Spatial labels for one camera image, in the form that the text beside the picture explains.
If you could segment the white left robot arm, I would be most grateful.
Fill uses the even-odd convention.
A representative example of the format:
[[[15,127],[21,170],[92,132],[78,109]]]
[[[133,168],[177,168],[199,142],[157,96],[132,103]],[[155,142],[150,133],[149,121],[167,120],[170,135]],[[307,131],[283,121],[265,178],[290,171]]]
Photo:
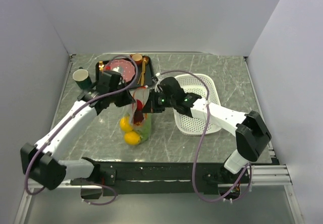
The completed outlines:
[[[71,110],[43,138],[35,144],[26,143],[20,150],[22,170],[26,179],[33,179],[49,190],[64,180],[82,178],[88,184],[100,179],[99,165],[93,160],[81,158],[61,161],[72,140],[111,103],[118,107],[132,104],[134,99],[122,75],[115,71],[103,71],[88,90],[83,91]]]

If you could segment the red strawberry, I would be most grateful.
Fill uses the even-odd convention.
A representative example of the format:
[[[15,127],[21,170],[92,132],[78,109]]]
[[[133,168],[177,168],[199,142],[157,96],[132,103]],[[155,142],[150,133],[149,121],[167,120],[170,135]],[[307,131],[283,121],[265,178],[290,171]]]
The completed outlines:
[[[140,100],[137,100],[137,110],[142,110],[143,109],[143,104]]]

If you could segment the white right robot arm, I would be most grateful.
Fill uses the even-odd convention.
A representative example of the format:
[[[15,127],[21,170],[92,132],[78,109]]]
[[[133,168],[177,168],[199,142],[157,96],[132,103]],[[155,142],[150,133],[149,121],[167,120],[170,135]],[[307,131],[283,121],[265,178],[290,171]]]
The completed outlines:
[[[240,169],[247,163],[256,162],[271,141],[271,133],[256,111],[234,111],[210,102],[196,93],[185,92],[174,77],[163,79],[157,88],[158,90],[150,90],[142,112],[161,113],[166,108],[173,108],[181,115],[205,120],[235,136],[236,150],[225,161],[221,170],[221,177],[227,183],[237,179]]]

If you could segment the yellow orange fruit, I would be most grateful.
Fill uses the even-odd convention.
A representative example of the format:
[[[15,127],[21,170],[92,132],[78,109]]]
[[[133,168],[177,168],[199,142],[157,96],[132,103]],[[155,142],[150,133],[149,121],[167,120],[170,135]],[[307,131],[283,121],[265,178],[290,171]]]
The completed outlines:
[[[135,131],[125,133],[124,140],[129,145],[138,145],[141,141],[140,135]]]

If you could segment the green star fruit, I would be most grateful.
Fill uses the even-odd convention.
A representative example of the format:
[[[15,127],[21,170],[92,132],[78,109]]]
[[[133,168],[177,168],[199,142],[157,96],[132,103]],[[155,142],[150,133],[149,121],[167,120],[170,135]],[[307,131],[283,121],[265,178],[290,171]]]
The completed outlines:
[[[144,121],[144,130],[147,131],[148,133],[151,131],[151,114],[146,114],[145,115],[145,121]]]

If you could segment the green grape bunch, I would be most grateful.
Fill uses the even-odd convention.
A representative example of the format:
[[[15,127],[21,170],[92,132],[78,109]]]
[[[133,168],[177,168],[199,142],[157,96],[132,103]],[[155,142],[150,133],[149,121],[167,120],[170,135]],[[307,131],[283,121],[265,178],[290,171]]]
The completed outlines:
[[[139,135],[141,137],[141,142],[144,142],[149,139],[151,133],[151,129],[142,129],[139,131]]]

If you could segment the clear zip top bag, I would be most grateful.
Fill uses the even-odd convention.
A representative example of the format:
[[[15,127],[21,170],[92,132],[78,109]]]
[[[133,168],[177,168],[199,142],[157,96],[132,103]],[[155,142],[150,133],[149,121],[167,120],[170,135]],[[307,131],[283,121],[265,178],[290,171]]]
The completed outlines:
[[[149,139],[151,133],[151,114],[144,113],[143,107],[149,97],[148,86],[141,86],[130,92],[135,102],[126,106],[126,113],[119,126],[128,145],[139,145]]]

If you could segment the dark red plum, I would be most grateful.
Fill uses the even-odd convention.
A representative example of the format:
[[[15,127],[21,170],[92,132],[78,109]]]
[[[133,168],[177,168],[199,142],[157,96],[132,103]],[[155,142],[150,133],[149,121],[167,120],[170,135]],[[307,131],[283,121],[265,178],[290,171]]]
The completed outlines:
[[[133,116],[133,123],[136,125],[140,125],[143,122],[143,120],[144,114],[140,110],[137,110]]]

